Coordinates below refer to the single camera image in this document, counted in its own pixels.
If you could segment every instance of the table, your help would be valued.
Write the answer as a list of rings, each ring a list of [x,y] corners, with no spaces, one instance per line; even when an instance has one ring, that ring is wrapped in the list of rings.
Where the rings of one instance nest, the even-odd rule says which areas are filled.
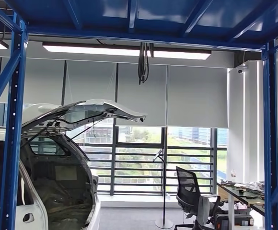
[[[240,200],[253,210],[255,210],[261,215],[264,216],[264,208],[262,206],[264,204],[264,200],[262,199],[247,199],[245,197],[240,197],[239,191],[236,190],[236,187],[233,186],[227,186],[227,185],[221,185],[220,183],[217,183],[218,186],[224,189],[224,191],[228,193],[228,217],[229,217],[229,230],[234,229],[235,225],[235,210],[234,210],[234,197]],[[244,192],[243,196],[256,196],[256,194],[252,192]]]

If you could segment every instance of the car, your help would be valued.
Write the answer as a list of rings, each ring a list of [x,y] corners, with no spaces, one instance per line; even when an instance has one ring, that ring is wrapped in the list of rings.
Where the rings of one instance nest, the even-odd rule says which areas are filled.
[[[88,158],[67,132],[110,117],[143,122],[146,116],[100,99],[24,109],[15,229],[98,229],[98,177],[92,175]],[[0,127],[0,189],[5,133]]]

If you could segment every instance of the chair backrest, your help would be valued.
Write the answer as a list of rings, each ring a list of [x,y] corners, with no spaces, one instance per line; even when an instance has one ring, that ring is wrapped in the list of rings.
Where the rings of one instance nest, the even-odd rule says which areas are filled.
[[[197,209],[201,196],[198,179],[194,172],[176,167],[178,179],[178,197],[190,204],[192,208]]]

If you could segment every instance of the floor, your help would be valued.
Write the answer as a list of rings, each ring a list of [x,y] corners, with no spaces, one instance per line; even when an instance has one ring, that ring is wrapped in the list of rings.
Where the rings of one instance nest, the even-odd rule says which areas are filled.
[[[180,208],[168,208],[165,213],[166,218],[173,224],[183,223],[183,211]],[[159,230],[155,225],[155,220],[162,215],[162,208],[102,207],[99,230]],[[262,226],[261,215],[253,211],[251,215],[254,217],[255,226]],[[193,219],[185,219],[185,223],[193,223]]]

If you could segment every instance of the door handle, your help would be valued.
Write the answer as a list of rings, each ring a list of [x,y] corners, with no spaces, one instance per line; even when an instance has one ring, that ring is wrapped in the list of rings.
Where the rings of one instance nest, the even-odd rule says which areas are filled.
[[[27,213],[23,217],[23,222],[24,223],[31,223],[34,221],[35,218],[33,217],[33,213]]]

